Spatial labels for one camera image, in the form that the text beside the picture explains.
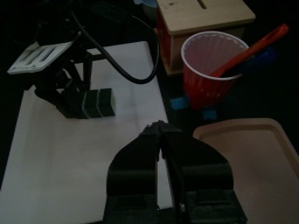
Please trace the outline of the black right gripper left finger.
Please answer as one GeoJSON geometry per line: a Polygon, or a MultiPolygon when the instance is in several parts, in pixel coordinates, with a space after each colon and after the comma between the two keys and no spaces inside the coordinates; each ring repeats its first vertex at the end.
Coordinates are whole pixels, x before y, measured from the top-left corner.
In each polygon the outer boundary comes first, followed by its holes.
{"type": "Polygon", "coordinates": [[[103,224],[158,224],[159,137],[155,122],[113,159],[103,224]]]}

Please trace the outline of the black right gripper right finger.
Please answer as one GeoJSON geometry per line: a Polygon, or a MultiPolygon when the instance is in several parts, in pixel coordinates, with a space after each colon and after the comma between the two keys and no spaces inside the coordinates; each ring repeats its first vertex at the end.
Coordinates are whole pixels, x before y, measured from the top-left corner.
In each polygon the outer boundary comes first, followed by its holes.
{"type": "Polygon", "coordinates": [[[171,124],[159,126],[177,223],[248,224],[229,160],[171,124]]]}

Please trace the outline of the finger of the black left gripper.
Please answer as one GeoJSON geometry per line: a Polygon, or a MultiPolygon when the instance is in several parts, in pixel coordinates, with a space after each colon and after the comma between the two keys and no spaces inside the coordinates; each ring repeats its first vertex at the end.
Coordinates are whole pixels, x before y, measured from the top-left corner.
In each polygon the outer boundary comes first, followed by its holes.
{"type": "Polygon", "coordinates": [[[87,119],[85,112],[86,91],[79,91],[77,87],[67,87],[61,96],[66,102],[58,110],[67,118],[87,119]]]}
{"type": "Polygon", "coordinates": [[[35,94],[51,104],[63,104],[65,100],[57,88],[49,85],[37,84],[35,94]]]}

